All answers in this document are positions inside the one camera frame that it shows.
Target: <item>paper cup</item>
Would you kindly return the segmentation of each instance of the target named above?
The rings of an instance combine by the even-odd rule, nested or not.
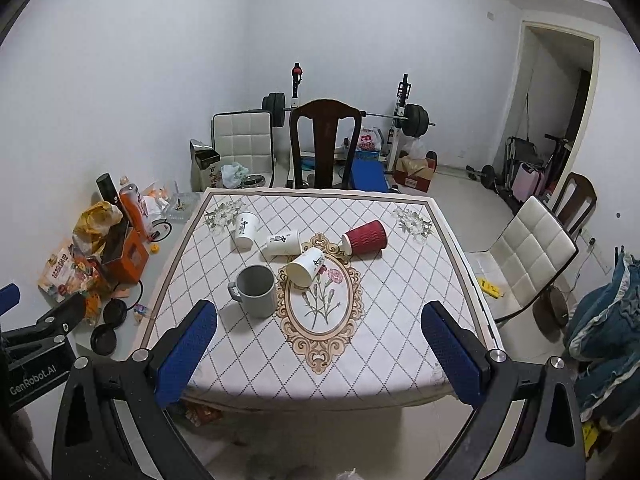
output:
[[[309,288],[322,265],[324,265],[324,253],[317,247],[311,247],[287,264],[285,272],[295,285]]]
[[[273,256],[298,256],[302,254],[300,231],[286,231],[269,236],[266,251]]]
[[[342,235],[340,248],[344,254],[377,253],[386,248],[385,227],[374,220]]]
[[[244,212],[236,218],[236,246],[238,249],[251,249],[254,245],[255,234],[258,231],[260,219],[253,213]]]

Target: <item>doorway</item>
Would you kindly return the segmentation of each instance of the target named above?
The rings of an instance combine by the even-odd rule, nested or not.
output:
[[[493,164],[503,182],[500,195],[514,213],[530,194],[548,203],[570,172],[591,111],[598,62],[598,38],[523,24],[511,107]],[[526,192],[520,178],[514,190],[525,170]]]

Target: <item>white wall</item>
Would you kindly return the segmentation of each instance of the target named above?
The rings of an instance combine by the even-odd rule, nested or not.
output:
[[[548,160],[556,144],[545,139],[545,134],[564,136],[574,109],[580,68],[553,54],[537,37],[536,41],[539,48],[529,86],[529,139],[542,159]],[[527,138],[526,105],[516,136]]]
[[[628,34],[587,20],[532,11],[526,11],[524,19],[572,28],[600,38],[600,67],[593,107],[572,171],[585,175],[596,190],[598,202],[586,227],[591,236],[596,238],[603,254],[613,264],[615,246],[624,244],[626,250],[638,257],[638,49]],[[570,284],[573,284],[577,269],[586,256],[583,241],[579,240],[578,246],[580,254],[565,272]],[[608,280],[609,277],[604,275],[591,257],[581,272],[575,297],[580,300],[587,292]]]
[[[511,83],[521,13],[506,0],[252,0],[249,98],[254,107],[271,91],[289,98],[299,62],[301,102],[335,98],[390,113],[407,72],[410,102],[437,124],[429,148],[443,164],[481,167]],[[288,128],[277,134],[282,149]]]
[[[0,285],[22,301],[4,329],[47,309],[36,279],[97,191],[127,174],[188,188],[191,137],[246,106],[246,0],[31,0],[0,48]],[[49,465],[60,388],[30,404]]]

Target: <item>floral medallion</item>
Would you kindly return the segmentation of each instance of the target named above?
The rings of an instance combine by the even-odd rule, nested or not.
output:
[[[363,316],[360,273],[348,257],[323,234],[302,244],[303,251],[317,247],[326,255],[324,265],[309,288],[299,288],[288,279],[284,267],[278,273],[278,309],[281,329],[293,351],[322,374],[334,356],[351,341]]]
[[[211,233],[217,236],[222,234],[227,225],[236,222],[236,217],[243,207],[244,204],[241,198],[235,201],[228,200],[220,204],[213,211],[204,213],[204,221],[207,226],[209,226],[209,229],[211,229]]]
[[[418,244],[424,245],[427,243],[427,236],[431,233],[431,226],[433,225],[430,220],[425,220],[416,211],[400,207],[396,208],[391,215],[398,219],[403,233],[413,235],[414,241]]]

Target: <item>black thermos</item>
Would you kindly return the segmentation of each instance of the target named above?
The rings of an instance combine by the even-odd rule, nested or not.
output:
[[[122,211],[125,218],[128,218],[122,206],[122,202],[120,201],[118,192],[116,191],[116,187],[113,185],[113,180],[111,180],[111,175],[109,175],[109,173],[105,173],[96,178],[95,183],[98,185],[98,189],[100,190],[103,200],[117,206],[118,209]]]

